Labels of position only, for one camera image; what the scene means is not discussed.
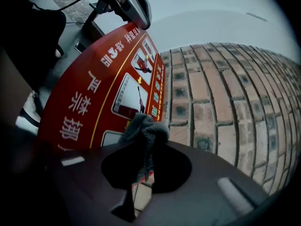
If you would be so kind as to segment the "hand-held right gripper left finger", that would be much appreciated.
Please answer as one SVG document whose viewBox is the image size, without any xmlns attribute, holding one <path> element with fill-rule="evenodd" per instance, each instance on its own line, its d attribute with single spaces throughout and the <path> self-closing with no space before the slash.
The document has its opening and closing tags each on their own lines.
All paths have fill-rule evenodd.
<svg viewBox="0 0 301 226">
<path fill-rule="evenodd" d="M 14 209 L 22 226 L 148 226 L 132 184 L 149 171 L 141 133 L 114 145 L 55 154 L 32 136 L 14 147 Z"/>
</svg>

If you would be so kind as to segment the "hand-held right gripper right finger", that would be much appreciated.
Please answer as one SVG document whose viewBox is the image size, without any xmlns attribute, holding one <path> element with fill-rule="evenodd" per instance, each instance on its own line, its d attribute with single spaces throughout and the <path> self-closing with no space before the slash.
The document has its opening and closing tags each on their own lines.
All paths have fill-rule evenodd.
<svg viewBox="0 0 301 226">
<path fill-rule="evenodd" d="M 225 159 L 176 142 L 153 147 L 152 197 L 139 226 L 247 226 L 268 195 Z"/>
</svg>

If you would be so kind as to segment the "grey cleaning cloth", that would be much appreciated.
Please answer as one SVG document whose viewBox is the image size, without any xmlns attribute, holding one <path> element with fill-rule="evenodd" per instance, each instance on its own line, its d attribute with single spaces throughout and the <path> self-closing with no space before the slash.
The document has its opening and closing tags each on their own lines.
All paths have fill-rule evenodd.
<svg viewBox="0 0 301 226">
<path fill-rule="evenodd" d="M 156 144 L 166 144 L 169 139 L 169 129 L 164 122 L 156 122 L 150 115 L 136 113 L 127 126 L 118 142 L 125 144 L 133 142 L 142 149 L 142 164 L 138 166 L 133 184 L 137 184 L 142 178 L 148 179 L 149 173 L 154 169 L 152 150 Z"/>
</svg>

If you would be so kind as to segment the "red fire extinguisher cabinet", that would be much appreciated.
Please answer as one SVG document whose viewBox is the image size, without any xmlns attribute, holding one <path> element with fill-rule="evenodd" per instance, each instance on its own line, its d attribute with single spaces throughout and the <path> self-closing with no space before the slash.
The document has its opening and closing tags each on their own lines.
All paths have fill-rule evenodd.
<svg viewBox="0 0 301 226">
<path fill-rule="evenodd" d="M 118 143 L 136 113 L 162 122 L 166 68 L 133 23 L 103 36 L 63 73 L 42 113 L 35 146 L 55 154 Z"/>
</svg>

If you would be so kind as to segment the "person's white shoe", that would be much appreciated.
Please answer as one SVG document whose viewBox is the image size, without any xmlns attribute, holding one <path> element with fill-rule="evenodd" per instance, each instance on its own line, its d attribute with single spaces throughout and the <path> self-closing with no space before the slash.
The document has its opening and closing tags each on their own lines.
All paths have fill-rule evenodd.
<svg viewBox="0 0 301 226">
<path fill-rule="evenodd" d="M 39 94 L 33 90 L 27 97 L 27 100 L 17 117 L 16 126 L 31 131 L 33 134 L 37 134 L 42 112 L 43 106 Z"/>
</svg>

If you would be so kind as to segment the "person's black clothing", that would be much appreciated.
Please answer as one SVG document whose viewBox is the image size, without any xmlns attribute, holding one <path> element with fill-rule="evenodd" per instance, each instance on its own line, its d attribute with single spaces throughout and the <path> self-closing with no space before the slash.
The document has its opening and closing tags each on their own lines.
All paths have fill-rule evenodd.
<svg viewBox="0 0 301 226">
<path fill-rule="evenodd" d="M 0 45 L 33 90 L 58 60 L 55 51 L 65 25 L 61 11 L 34 9 L 28 2 L 0 6 Z"/>
</svg>

